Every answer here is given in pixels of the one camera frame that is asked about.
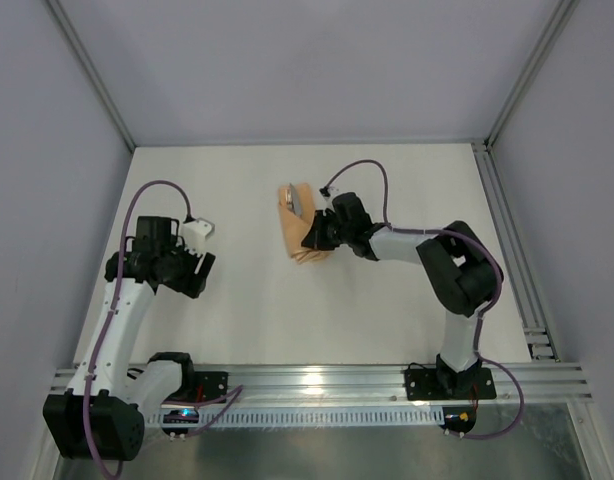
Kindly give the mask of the orange cloth napkin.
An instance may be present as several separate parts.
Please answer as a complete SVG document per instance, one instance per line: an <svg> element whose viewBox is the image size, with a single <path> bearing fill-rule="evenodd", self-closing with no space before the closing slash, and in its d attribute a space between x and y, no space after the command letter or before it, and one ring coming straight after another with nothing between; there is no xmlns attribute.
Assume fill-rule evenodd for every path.
<svg viewBox="0 0 614 480"><path fill-rule="evenodd" d="M297 264L324 260L330 255L329 251L316 251L301 246L301 241L311 228L316 206L313 191L309 183L294 185L300 193L303 204L304 216L302 218L295 216L285 205L285 191L288 185L281 186L277 192L277 208L287 254Z"/></svg>

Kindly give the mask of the pink handled utensil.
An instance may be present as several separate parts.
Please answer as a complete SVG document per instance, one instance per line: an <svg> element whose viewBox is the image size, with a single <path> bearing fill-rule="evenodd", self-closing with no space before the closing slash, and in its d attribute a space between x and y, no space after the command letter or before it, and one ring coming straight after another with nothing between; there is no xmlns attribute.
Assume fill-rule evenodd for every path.
<svg viewBox="0 0 614 480"><path fill-rule="evenodd" d="M303 204L302 204L302 200L300 197L300 193L294 184L289 184L289 185L292 185L293 205L294 205L294 208L290 211L298 218L302 218L304 216L304 209L303 209Z"/></svg>

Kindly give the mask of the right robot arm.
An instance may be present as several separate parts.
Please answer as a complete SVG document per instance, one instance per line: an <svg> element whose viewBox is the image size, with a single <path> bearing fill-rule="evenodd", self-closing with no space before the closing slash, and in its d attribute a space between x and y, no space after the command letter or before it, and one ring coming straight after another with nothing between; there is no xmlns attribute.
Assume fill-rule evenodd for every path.
<svg viewBox="0 0 614 480"><path fill-rule="evenodd" d="M353 192L321 188L327 207L315 212L302 245L333 251L341 245L369 261L422 266L446 311L443 344L435 372L448 397L470 393L482 367L479 341L484 314L498 301L502 268L463 221L438 230L403 229L374 222Z"/></svg>

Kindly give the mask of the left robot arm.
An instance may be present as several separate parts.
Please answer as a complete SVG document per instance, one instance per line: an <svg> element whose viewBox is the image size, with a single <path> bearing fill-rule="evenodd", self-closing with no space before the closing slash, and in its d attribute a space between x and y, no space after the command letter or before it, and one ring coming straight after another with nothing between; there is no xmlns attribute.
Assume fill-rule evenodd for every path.
<svg viewBox="0 0 614 480"><path fill-rule="evenodd" d="M105 266L103 306L85 357L62 394L50 394L43 417L60 454L130 461L139 453L147 417L193 385L189 354L161 352L138 379L127 373L140 326L159 288L190 299L205 289L215 261L206 249L212 222L141 216L135 233Z"/></svg>

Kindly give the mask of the left black controller board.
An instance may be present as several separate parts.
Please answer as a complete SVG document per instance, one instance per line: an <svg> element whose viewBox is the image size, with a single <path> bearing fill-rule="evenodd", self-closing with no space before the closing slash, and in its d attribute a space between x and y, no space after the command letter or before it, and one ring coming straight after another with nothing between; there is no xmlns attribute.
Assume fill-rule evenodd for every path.
<svg viewBox="0 0 614 480"><path fill-rule="evenodd" d="M174 409L163 415L160 425L169 439L184 439L199 426L199 414L192 408Z"/></svg>

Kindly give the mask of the black controller board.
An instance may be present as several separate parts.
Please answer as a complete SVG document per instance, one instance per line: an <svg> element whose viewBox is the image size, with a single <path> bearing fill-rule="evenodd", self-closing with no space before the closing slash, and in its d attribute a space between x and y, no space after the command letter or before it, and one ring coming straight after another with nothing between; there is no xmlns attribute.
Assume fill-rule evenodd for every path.
<svg viewBox="0 0 614 480"><path fill-rule="evenodd" d="M477 412L473 407L443 407L440 428L445 436L466 438L473 430L477 420Z"/></svg>
<svg viewBox="0 0 614 480"><path fill-rule="evenodd" d="M174 409L163 415L160 425L169 439L184 439L199 426L199 414L192 408Z"/></svg>

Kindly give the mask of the right black controller board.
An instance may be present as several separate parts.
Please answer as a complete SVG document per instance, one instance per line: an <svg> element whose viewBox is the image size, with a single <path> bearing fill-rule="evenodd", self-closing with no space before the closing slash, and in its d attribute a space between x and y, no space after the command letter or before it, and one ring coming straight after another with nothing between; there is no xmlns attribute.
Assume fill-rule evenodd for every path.
<svg viewBox="0 0 614 480"><path fill-rule="evenodd" d="M477 420L477 412L473 407L443 407L440 428L445 436L466 438L473 430Z"/></svg>

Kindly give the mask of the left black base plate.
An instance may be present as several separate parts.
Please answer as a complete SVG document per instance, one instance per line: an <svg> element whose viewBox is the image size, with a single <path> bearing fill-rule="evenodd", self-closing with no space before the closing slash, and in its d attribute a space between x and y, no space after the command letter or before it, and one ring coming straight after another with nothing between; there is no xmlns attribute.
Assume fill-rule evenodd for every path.
<svg viewBox="0 0 614 480"><path fill-rule="evenodd" d="M228 393L229 373L226 371L195 371L192 387L186 399L192 403L203 403L219 399L225 403Z"/></svg>

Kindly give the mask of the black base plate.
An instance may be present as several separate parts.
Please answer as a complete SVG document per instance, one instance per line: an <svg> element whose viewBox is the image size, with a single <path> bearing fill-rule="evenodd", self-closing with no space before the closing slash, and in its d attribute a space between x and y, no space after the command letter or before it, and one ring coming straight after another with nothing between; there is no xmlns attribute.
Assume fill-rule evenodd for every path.
<svg viewBox="0 0 614 480"><path fill-rule="evenodd" d="M225 403L228 393L229 373L226 371L195 371L192 387L186 399L192 403L203 403L219 399Z"/></svg>
<svg viewBox="0 0 614 480"><path fill-rule="evenodd" d="M411 363L404 369L403 377L406 397L410 401L497 398L492 372L480 361L461 372L455 372L444 364L422 366Z"/></svg>

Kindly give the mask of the right side aluminium rail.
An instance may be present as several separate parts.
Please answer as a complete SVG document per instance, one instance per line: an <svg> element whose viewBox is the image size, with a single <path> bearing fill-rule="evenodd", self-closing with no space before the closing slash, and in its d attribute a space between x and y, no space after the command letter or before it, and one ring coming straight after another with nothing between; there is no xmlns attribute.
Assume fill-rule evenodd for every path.
<svg viewBox="0 0 614 480"><path fill-rule="evenodd" d="M484 140L472 143L476 166L504 257L509 284L522 320L533 361L561 361L527 255L521 244L511 205L495 165L493 150Z"/></svg>

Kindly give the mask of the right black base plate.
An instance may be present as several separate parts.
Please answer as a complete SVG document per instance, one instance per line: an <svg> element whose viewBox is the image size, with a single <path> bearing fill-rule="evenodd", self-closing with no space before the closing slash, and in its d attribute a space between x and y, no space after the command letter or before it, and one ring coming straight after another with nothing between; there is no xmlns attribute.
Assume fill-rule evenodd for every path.
<svg viewBox="0 0 614 480"><path fill-rule="evenodd" d="M444 364L422 366L411 363L404 369L403 377L406 397L410 401L497 398L492 372L480 361L461 372L455 372Z"/></svg>

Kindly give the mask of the left frame post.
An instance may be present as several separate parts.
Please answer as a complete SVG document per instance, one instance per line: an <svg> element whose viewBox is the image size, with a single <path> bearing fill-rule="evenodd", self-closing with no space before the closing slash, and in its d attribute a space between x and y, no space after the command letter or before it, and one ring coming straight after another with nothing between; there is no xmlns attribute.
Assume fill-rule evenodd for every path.
<svg viewBox="0 0 614 480"><path fill-rule="evenodd" d="M80 38L62 2L58 0L44 0L43 5L74 56L114 130L122 139L126 149L133 154L137 148L133 135L130 133L130 129L122 118L116 102L112 98L93 58Z"/></svg>

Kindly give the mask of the frame post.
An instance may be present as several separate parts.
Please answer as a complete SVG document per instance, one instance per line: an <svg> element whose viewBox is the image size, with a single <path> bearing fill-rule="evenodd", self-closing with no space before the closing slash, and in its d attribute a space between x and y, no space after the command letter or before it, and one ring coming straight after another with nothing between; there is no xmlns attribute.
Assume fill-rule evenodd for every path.
<svg viewBox="0 0 614 480"><path fill-rule="evenodd" d="M484 139L484 145L487 149L492 149L500 139L579 4L578 0L556 2L509 94L506 96L488 135Z"/></svg>
<svg viewBox="0 0 614 480"><path fill-rule="evenodd" d="M133 154L137 148L133 135L130 133L130 129L122 118L116 102L112 98L93 58L80 38L62 2L58 0L44 0L43 5L74 56L114 130L122 139L126 149Z"/></svg>

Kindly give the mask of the right frame post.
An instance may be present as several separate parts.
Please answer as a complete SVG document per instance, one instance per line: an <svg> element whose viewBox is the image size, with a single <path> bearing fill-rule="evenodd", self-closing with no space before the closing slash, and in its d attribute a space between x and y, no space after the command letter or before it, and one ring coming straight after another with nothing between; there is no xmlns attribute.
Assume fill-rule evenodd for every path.
<svg viewBox="0 0 614 480"><path fill-rule="evenodd" d="M509 94L506 96L488 135L484 139L484 145L487 149L492 149L500 139L579 4L578 0L556 2Z"/></svg>

